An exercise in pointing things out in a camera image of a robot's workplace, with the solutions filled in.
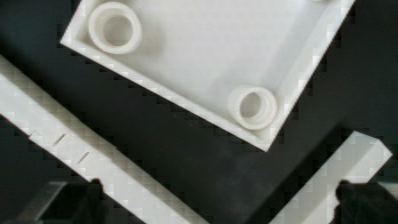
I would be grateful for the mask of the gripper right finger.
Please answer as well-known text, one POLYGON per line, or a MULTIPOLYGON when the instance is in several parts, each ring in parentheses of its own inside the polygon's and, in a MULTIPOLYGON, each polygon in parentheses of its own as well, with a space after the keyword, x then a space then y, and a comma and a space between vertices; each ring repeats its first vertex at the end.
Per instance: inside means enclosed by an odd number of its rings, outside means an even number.
POLYGON ((333 224, 398 224, 398 199, 378 183, 339 182, 333 224))

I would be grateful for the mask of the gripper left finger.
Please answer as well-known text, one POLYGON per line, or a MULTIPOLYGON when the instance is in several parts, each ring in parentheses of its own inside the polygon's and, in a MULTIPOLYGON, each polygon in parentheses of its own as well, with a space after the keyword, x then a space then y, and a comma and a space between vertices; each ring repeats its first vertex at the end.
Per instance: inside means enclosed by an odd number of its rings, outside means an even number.
POLYGON ((13 224, 102 224, 102 187, 51 181, 35 194, 13 224))

